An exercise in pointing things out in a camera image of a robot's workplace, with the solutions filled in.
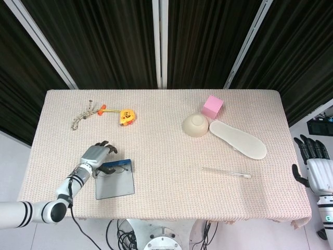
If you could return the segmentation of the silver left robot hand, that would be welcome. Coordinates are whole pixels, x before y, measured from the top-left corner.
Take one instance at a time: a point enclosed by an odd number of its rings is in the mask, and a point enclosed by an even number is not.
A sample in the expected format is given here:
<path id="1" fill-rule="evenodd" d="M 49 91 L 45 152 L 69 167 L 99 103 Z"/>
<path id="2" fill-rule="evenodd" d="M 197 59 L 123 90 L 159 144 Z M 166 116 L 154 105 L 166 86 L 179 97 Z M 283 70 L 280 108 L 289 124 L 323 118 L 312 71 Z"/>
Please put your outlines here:
<path id="1" fill-rule="evenodd" d="M 102 141 L 88 148 L 80 159 L 80 164 L 89 165 L 92 170 L 93 178 L 97 178 L 100 172 L 105 174 L 115 173 L 114 168 L 101 167 L 110 153 L 117 154 L 117 149 L 108 144 L 108 141 Z"/>

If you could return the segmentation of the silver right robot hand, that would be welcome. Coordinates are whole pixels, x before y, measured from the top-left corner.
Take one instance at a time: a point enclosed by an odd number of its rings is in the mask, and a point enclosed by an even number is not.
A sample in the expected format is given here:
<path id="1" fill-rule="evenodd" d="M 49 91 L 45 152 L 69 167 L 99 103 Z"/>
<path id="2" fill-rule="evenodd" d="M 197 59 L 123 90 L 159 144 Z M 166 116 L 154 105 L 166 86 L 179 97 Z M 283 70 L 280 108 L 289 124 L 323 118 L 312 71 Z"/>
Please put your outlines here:
<path id="1" fill-rule="evenodd" d="M 321 141 L 313 140 L 303 134 L 300 138 L 293 139 L 300 150 L 307 172 L 307 177 L 302 177 L 298 166 L 293 164 L 294 179 L 318 196 L 332 195 L 332 159 L 326 146 Z"/>

